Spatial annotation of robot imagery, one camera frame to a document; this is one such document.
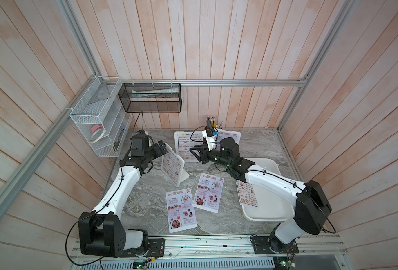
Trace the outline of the pink special menu sheet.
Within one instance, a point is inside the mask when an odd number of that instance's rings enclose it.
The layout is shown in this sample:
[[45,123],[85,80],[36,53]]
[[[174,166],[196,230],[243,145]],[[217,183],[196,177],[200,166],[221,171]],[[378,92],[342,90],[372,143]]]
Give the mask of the pink special menu sheet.
[[170,234],[197,228],[191,189],[167,192],[166,208]]
[[197,184],[193,206],[217,214],[223,186],[224,178],[202,173]]

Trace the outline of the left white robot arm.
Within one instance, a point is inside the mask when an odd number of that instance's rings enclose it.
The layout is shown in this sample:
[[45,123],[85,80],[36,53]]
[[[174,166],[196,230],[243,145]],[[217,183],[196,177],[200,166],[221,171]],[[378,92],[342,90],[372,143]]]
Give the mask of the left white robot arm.
[[132,137],[130,149],[119,162],[120,168],[111,187],[91,212],[84,212],[78,219],[82,254],[112,258],[127,253],[148,254],[147,231],[126,230],[120,218],[134,186],[154,167],[153,161],[167,152],[163,141],[154,142],[143,130]]

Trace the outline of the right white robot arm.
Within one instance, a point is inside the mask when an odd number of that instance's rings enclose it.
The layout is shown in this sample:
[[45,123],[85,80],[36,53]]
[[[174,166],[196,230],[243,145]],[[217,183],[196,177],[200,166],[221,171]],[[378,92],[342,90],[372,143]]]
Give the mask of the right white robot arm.
[[332,207],[318,182],[290,180],[262,168],[243,158],[239,145],[231,137],[222,139],[219,145],[217,150],[208,140],[207,144],[191,147],[190,152],[202,164],[213,162],[222,165],[235,180],[259,186],[293,206],[292,217],[275,227],[267,239],[273,253],[286,251],[288,245],[304,234],[320,234]]

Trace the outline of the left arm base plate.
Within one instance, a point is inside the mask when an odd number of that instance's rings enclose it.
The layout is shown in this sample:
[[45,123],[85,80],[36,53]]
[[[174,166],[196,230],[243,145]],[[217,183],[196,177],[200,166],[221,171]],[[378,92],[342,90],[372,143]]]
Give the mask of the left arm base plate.
[[139,247],[136,249],[125,250],[121,253],[121,258],[138,258],[138,259],[150,259],[154,257],[162,257],[165,250],[165,239],[164,238],[150,238],[148,244],[145,247]]

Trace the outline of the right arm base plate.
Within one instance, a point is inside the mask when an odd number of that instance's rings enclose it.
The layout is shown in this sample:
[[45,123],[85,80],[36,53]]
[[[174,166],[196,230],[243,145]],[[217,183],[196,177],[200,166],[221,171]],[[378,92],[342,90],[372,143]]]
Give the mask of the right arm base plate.
[[292,240],[289,244],[278,244],[273,249],[269,236],[258,236],[253,234],[250,236],[250,243],[252,244],[254,248],[254,253],[256,255],[299,253],[299,247],[297,245],[296,239]]

